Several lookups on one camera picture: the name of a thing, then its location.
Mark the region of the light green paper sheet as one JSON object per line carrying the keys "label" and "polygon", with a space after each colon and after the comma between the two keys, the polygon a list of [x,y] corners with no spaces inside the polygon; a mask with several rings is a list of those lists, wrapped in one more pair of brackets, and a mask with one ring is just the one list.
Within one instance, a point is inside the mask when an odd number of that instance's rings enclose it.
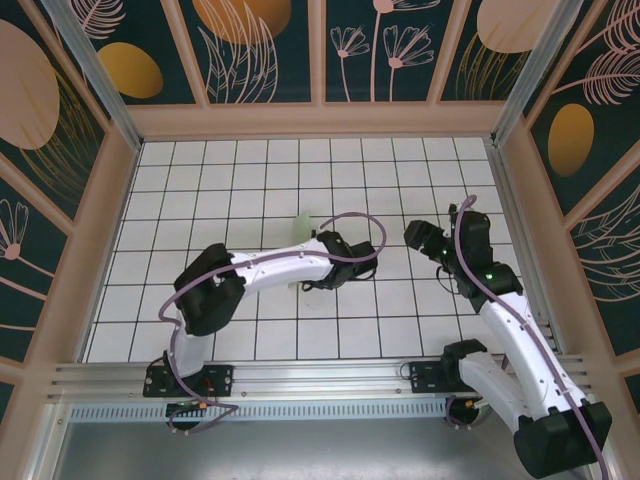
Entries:
{"label": "light green paper sheet", "polygon": [[314,232],[315,227],[311,219],[311,212],[308,209],[303,210],[295,217],[292,227],[292,241],[298,257],[304,255],[304,248],[313,238]]}

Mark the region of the grey metal sheet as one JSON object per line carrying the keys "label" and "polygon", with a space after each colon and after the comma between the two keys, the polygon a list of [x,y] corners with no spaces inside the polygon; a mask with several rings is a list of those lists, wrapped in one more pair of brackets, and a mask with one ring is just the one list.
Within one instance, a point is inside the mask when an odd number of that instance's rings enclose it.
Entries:
{"label": "grey metal sheet", "polygon": [[69,427],[54,480],[533,480],[491,419],[222,422],[194,436],[163,424]]}

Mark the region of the aluminium side rail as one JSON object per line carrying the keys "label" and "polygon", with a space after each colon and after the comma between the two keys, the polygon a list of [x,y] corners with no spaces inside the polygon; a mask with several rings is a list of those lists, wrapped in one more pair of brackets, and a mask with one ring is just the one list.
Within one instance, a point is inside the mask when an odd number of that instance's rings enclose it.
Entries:
{"label": "aluminium side rail", "polygon": [[544,285],[542,271],[515,183],[508,171],[501,149],[489,143],[487,155],[534,317],[550,328],[555,350],[563,353],[564,341],[555,324],[555,312],[549,303],[548,291]]}

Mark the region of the long aluminium mounting rail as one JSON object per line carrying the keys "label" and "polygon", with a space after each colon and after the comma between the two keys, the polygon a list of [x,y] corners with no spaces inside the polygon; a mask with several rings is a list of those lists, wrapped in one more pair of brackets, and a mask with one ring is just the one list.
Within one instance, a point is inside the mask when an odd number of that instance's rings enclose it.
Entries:
{"label": "long aluminium mounting rail", "polygon": [[[405,359],[238,361],[229,403],[409,397]],[[143,363],[75,363],[54,368],[45,399],[61,402],[141,401]]]}

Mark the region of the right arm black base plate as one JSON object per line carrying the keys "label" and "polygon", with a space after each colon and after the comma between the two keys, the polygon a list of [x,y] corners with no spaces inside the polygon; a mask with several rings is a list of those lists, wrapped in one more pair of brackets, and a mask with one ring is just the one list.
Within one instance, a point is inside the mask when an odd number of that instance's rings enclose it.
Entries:
{"label": "right arm black base plate", "polygon": [[413,393],[457,394],[472,393],[474,389],[465,384],[457,367],[441,361],[414,361],[408,364],[409,381]]}

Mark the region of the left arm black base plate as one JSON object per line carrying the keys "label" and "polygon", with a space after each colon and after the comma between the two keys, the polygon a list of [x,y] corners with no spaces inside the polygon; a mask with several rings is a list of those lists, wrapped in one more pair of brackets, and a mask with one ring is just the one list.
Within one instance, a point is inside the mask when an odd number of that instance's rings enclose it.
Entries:
{"label": "left arm black base plate", "polygon": [[[186,377],[183,382],[197,395],[207,398],[229,397],[233,384],[234,368],[231,365],[205,365],[199,372]],[[151,365],[146,369],[142,396],[145,398],[187,397],[168,364]]]}

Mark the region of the aluminium frame post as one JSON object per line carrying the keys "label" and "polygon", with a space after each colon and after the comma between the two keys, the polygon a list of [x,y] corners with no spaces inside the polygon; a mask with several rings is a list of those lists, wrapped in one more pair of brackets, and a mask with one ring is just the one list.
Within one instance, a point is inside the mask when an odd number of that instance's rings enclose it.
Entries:
{"label": "aluminium frame post", "polygon": [[92,44],[92,40],[107,40],[125,19],[123,0],[39,1],[127,144],[138,152],[141,136]]}
{"label": "aluminium frame post", "polygon": [[508,139],[575,23],[583,2],[584,0],[558,0],[490,132],[492,147],[499,149]]}

